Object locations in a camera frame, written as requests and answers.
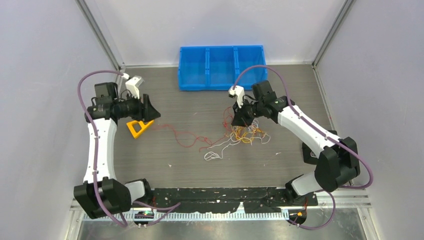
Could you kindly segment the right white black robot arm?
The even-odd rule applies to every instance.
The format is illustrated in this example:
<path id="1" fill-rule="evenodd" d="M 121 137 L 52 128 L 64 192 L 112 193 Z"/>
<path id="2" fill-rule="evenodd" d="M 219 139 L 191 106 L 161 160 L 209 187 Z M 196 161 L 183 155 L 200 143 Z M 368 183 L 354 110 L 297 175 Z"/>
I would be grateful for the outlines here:
<path id="1" fill-rule="evenodd" d="M 342 139 L 325 130 L 287 96 L 278 97 L 267 80 L 253 84 L 252 91 L 252 101 L 248 101 L 242 86 L 234 85 L 228 90 L 229 97 L 235 99 L 232 126 L 248 127 L 259 117 L 271 119 L 302 141 L 304 162 L 315 166 L 314 171 L 285 184 L 284 201 L 299 205 L 306 195 L 317 191 L 331 193 L 361 173 L 357 144 L 352 138 Z"/>

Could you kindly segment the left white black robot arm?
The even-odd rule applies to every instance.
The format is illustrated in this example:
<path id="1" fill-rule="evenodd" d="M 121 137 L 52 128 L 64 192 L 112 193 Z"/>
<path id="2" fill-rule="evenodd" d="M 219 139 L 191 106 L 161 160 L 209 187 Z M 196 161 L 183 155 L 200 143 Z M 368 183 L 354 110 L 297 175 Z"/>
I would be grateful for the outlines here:
<path id="1" fill-rule="evenodd" d="M 140 84 L 126 82 L 127 95 L 121 98 L 114 82 L 94 86 L 95 97 L 84 115 L 89 130 L 89 155 L 83 183 L 73 189 L 74 198 L 90 219 L 127 212 L 133 203 L 148 207 L 153 191 L 145 178 L 120 183 L 115 174 L 114 145 L 118 121 L 132 118 L 151 123 L 161 114 L 147 94 L 140 94 Z"/>

